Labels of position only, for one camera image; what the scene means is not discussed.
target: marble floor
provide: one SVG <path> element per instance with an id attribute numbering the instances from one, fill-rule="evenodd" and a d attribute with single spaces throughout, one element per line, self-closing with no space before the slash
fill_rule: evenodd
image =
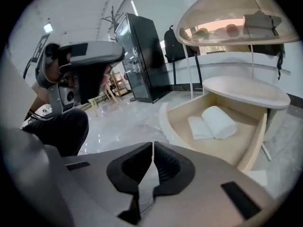
<path id="1" fill-rule="evenodd" d="M 161 132 L 158 112 L 162 103 L 168 102 L 169 108 L 190 100 L 189 92 L 171 92 L 154 104 L 130 102 L 132 94 L 119 98 L 120 105 L 113 101 L 99 104 L 98 117 L 92 108 L 89 116 L 89 134 L 79 154 L 92 154 L 113 150 L 139 142 L 168 142 Z M 268 161 L 261 150 L 253 170 L 265 170 L 267 186 L 265 189 L 277 198 L 287 193 L 302 171 L 303 160 L 303 109 L 290 106 L 278 133 L 265 145 L 271 154 Z M 148 185 L 155 179 L 156 168 L 151 166 L 139 186 L 140 208 L 146 209 L 152 202 Z"/>

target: cable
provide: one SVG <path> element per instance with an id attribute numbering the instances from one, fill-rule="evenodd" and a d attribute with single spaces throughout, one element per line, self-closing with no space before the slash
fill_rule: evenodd
<path id="1" fill-rule="evenodd" d="M 24 72 L 23 72 L 23 79 L 25 80 L 25 77 L 27 76 L 27 71 L 29 69 L 29 66 L 30 66 L 30 63 L 32 62 L 33 60 L 33 57 L 29 59 L 28 63 L 27 63 L 27 66 L 25 67 L 24 69 Z M 49 119 L 46 119 L 45 117 L 41 116 L 41 115 L 38 115 L 36 114 L 33 110 L 29 109 L 29 113 L 30 113 L 30 117 L 33 118 L 33 119 L 37 119 L 37 120 L 41 120 L 41 121 L 47 121 L 47 120 L 50 120 L 51 118 Z"/>
<path id="2" fill-rule="evenodd" d="M 271 19 L 271 30 L 274 34 L 274 36 L 279 36 L 278 32 L 276 31 L 276 27 L 274 26 L 274 20 L 273 18 L 269 15 L 270 19 Z M 278 61 L 277 61 L 277 64 L 276 64 L 276 67 L 278 68 L 278 80 L 280 80 L 280 77 L 281 77 L 281 72 L 280 70 L 282 69 L 282 64 L 283 64 L 283 47 L 284 45 L 283 44 L 280 44 L 280 53 L 279 53 L 279 58 L 278 58 Z"/>

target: black pants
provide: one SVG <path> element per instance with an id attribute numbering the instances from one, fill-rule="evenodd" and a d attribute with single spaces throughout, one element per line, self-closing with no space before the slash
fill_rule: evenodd
<path id="1" fill-rule="evenodd" d="M 87 114 L 72 109 L 48 121 L 36 120 L 24 131 L 35 134 L 45 145 L 57 147 L 62 157 L 76 156 L 89 132 Z"/>

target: person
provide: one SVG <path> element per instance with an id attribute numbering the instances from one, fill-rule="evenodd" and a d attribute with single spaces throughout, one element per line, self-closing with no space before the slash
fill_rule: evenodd
<path id="1" fill-rule="evenodd" d="M 71 54 L 69 53 L 67 61 L 69 62 L 70 59 Z M 58 80 L 60 76 L 58 59 L 47 67 L 45 73 L 50 81 Z M 73 86 L 73 77 L 69 77 L 68 82 L 70 86 Z M 30 109 L 35 112 L 41 106 L 49 104 L 49 98 L 47 89 L 41 87 L 37 82 L 34 83 L 32 89 L 36 92 L 37 98 Z M 22 130 L 35 134 L 45 145 L 57 147 L 62 157 L 76 156 L 88 135 L 89 121 L 87 114 L 76 108 L 48 121 L 35 120 Z"/>

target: rolled towel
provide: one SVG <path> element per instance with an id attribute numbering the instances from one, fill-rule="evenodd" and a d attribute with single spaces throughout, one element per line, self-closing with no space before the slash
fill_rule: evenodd
<path id="1" fill-rule="evenodd" d="M 217 106 L 207 108 L 202 118 L 216 139 L 225 139 L 238 129 L 236 122 Z"/>
<path id="2" fill-rule="evenodd" d="M 210 139 L 214 137 L 201 117 L 191 116 L 188 117 L 187 120 L 194 140 Z"/>

